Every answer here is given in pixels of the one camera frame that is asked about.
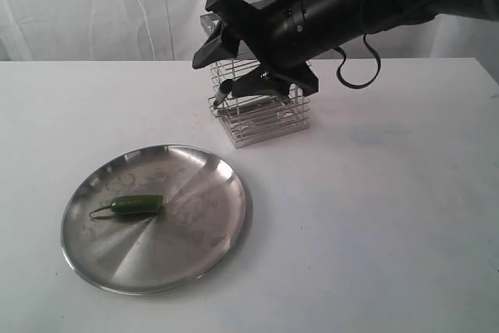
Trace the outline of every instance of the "metal plate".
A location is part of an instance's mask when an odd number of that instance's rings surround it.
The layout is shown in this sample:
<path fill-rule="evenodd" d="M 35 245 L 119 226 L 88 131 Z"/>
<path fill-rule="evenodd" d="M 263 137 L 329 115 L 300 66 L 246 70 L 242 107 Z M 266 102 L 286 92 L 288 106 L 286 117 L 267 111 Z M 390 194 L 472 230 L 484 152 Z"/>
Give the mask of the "metal plate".
<path fill-rule="evenodd" d="M 92 221 L 113 198 L 161 194 L 154 217 Z M 239 177 L 216 155 L 187 146 L 133 151 L 90 175 L 62 219 L 62 250 L 78 275 L 122 294 L 145 294 L 199 278 L 235 244 L 246 216 Z"/>

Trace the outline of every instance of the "metal wire basket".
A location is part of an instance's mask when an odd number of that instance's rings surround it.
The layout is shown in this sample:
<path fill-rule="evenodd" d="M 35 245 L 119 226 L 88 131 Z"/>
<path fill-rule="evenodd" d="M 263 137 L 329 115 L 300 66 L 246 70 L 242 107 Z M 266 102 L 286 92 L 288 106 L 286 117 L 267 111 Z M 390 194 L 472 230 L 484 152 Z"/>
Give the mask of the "metal wire basket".
<path fill-rule="evenodd" d="M 216 26 L 216 19 L 206 15 L 201 24 L 209 34 Z M 237 59 L 216 62 L 211 65 L 211 80 L 214 95 L 220 83 L 226 79 L 237 80 L 259 65 L 246 46 L 239 49 Z M 235 148 L 248 146 L 286 134 L 299 132 L 309 127 L 310 100 L 296 85 L 292 85 L 287 97 L 254 96 L 233 97 L 231 94 L 215 108 L 210 97 L 211 113 L 224 126 Z"/>

